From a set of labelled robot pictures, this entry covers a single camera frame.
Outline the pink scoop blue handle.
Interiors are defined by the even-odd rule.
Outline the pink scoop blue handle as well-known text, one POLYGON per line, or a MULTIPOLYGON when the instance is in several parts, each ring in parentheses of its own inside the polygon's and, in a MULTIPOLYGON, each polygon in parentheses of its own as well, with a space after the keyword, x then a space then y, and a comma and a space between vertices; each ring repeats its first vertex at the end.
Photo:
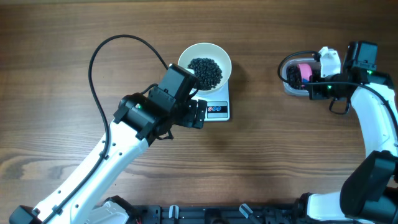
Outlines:
POLYGON ((307 63, 300 63, 297 67, 301 76, 301 86, 305 86, 306 83, 310 82, 310 78, 312 77, 312 68, 307 63))

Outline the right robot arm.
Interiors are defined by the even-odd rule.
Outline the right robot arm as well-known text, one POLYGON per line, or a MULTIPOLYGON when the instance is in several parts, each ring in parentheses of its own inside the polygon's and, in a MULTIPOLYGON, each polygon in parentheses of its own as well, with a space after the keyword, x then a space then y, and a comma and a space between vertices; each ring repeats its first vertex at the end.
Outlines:
POLYGON ((301 222, 396 223, 397 109, 389 74, 377 71, 377 45, 351 42, 344 58, 334 49, 302 51, 280 63, 278 76, 287 93, 311 100, 343 100, 359 119, 365 160, 342 188, 307 193, 297 200, 292 218, 301 222))

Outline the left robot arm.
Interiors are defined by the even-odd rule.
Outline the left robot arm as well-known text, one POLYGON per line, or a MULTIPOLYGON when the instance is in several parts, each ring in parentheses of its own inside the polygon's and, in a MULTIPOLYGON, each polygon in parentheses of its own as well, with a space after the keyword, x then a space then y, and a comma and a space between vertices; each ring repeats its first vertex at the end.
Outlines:
POLYGON ((200 81, 171 64, 159 84, 126 95, 101 141, 71 176, 35 207, 18 206, 9 223, 84 223, 120 173, 173 125, 201 129, 206 102, 194 100, 200 81))

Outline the black beans in bowl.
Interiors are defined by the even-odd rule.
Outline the black beans in bowl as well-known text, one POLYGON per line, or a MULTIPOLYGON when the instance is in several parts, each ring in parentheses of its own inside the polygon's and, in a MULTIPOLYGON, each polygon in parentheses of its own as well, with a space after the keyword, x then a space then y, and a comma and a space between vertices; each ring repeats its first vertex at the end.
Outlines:
POLYGON ((192 69, 199 79, 199 90, 212 90, 221 83, 222 70, 213 59, 194 58, 188 64, 188 68, 192 69))

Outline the white digital kitchen scale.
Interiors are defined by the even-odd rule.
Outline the white digital kitchen scale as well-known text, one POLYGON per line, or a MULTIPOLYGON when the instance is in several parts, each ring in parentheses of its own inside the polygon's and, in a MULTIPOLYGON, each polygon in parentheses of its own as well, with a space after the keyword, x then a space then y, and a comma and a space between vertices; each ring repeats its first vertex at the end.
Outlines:
POLYGON ((230 119, 228 82, 211 93, 198 92, 193 99, 205 100, 207 102, 204 121, 215 122, 228 121, 230 119))

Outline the white round bowl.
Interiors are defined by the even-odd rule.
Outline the white round bowl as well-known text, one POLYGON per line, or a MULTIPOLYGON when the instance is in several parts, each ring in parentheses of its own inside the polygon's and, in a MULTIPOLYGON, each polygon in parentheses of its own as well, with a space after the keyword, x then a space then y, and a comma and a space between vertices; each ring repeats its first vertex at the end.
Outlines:
POLYGON ((218 84, 214 89, 207 91, 198 90, 199 93, 211 93, 228 82, 232 72, 232 62, 229 55, 221 47, 206 42, 191 45, 180 55, 178 65, 191 71, 192 69, 188 68, 188 64, 194 58, 213 59, 220 66, 223 76, 221 83, 218 84))

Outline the black beans pile in container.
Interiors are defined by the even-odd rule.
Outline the black beans pile in container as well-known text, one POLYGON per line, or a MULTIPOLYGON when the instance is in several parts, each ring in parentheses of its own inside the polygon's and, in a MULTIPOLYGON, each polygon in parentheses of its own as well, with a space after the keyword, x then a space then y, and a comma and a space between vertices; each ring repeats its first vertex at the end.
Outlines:
POLYGON ((288 84, 295 90, 303 90, 301 86, 301 76, 297 65, 289 65, 286 69, 288 84))

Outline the clear plastic bean container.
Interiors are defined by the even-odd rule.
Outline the clear plastic bean container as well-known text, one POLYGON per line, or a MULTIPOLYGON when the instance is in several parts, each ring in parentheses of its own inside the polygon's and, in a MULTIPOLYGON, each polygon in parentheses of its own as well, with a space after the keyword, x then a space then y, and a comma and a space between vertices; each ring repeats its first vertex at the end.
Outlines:
POLYGON ((288 60, 282 67, 282 78, 287 82, 283 82, 286 94, 292 96, 309 96, 309 92, 299 83, 309 81, 308 68, 311 68, 312 74, 320 74, 320 62, 316 62, 313 58, 295 58, 288 60))

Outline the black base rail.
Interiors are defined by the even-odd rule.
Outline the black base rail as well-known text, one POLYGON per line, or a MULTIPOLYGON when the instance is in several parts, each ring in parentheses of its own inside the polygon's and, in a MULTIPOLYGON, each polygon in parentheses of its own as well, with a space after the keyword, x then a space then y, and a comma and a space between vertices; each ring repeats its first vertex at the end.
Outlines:
POLYGON ((85 223, 214 224, 214 223, 311 223, 292 206, 269 207, 242 204, 238 207, 179 207, 130 205, 105 202, 94 209, 85 223))

